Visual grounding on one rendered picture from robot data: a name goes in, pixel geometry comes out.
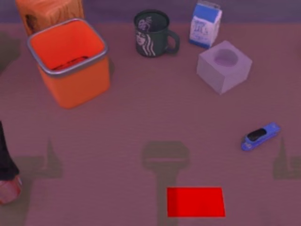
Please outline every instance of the mug handle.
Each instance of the mug handle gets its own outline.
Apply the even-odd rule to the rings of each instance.
[[[167,47],[167,49],[165,51],[167,53],[175,54],[180,49],[180,37],[176,33],[172,32],[170,30],[167,31],[167,35],[170,36],[170,37],[172,37],[174,39],[174,41],[175,41],[175,47],[174,48]]]

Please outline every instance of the orange bin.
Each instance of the orange bin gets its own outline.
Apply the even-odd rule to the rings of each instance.
[[[35,33],[28,48],[61,107],[76,107],[110,86],[108,46],[85,20],[71,19]]]

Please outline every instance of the bin rim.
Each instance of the bin rim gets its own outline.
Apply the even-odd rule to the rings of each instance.
[[[31,45],[32,38],[34,38],[35,36],[37,36],[37,35],[45,32],[45,31],[51,30],[54,27],[58,27],[58,26],[61,26],[61,25],[67,24],[67,23],[75,22],[75,21],[81,21],[81,22],[85,23],[97,35],[97,37],[102,41],[102,43],[104,45],[104,49],[99,54],[96,54],[95,56],[89,57],[88,59],[83,60],[83,61],[79,62],[78,64],[72,65],[72,66],[70,66],[68,68],[65,68],[65,69],[62,69],[62,70],[58,70],[58,71],[54,71],[54,70],[49,69],[42,62],[41,58],[36,54],[35,50],[33,49],[32,45]],[[75,71],[78,71],[81,68],[84,68],[84,67],[86,67],[88,65],[92,65],[94,62],[96,62],[96,61],[100,60],[101,58],[103,58],[108,53],[108,51],[109,51],[109,47],[107,45],[107,42],[101,37],[101,35],[95,30],[95,28],[93,26],[91,26],[86,20],[81,19],[81,18],[69,19],[69,20],[63,21],[62,23],[55,24],[55,25],[53,25],[51,27],[48,27],[46,29],[43,29],[41,31],[38,31],[38,32],[30,35],[28,37],[28,40],[27,40],[27,47],[28,47],[30,53],[32,54],[33,58],[37,61],[37,63],[39,64],[39,66],[42,68],[42,70],[46,74],[48,74],[49,76],[54,77],[54,78],[64,77],[67,74],[70,74],[70,73],[73,73]]]

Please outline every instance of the dark green mug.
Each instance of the dark green mug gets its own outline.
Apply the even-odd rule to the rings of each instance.
[[[136,50],[144,57],[158,57],[164,53],[175,54],[180,48],[179,36],[168,29],[168,16],[155,9],[138,13],[134,18]],[[175,40],[175,47],[168,45],[168,36]]]

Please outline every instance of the circular hole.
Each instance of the circular hole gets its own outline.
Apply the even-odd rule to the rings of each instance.
[[[238,56],[230,49],[220,49],[215,54],[214,61],[221,66],[233,67],[238,62]]]

